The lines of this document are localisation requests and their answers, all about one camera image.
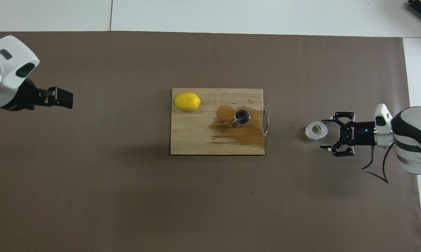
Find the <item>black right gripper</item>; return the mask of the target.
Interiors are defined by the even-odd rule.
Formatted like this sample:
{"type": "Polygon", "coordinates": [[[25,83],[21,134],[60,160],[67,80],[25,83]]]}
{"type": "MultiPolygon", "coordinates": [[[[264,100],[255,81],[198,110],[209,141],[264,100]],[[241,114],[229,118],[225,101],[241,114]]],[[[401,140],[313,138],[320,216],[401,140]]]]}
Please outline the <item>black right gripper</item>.
{"type": "Polygon", "coordinates": [[[354,112],[335,112],[330,119],[323,120],[323,124],[336,123],[340,126],[340,140],[333,145],[320,145],[320,149],[331,152],[335,157],[354,156],[352,146],[375,146],[375,123],[373,121],[354,122],[354,112]],[[348,118],[343,123],[340,118],[348,118]]]}

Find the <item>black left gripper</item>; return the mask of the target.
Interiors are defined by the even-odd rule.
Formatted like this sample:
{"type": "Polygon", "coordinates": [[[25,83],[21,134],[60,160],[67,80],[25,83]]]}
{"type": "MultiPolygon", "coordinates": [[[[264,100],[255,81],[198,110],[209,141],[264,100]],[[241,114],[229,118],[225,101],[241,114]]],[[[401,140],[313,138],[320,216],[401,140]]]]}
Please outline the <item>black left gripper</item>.
{"type": "Polygon", "coordinates": [[[32,80],[24,80],[13,99],[2,107],[3,110],[21,111],[35,109],[35,104],[73,108],[73,93],[62,88],[51,87],[49,90],[37,88],[32,80]]]}

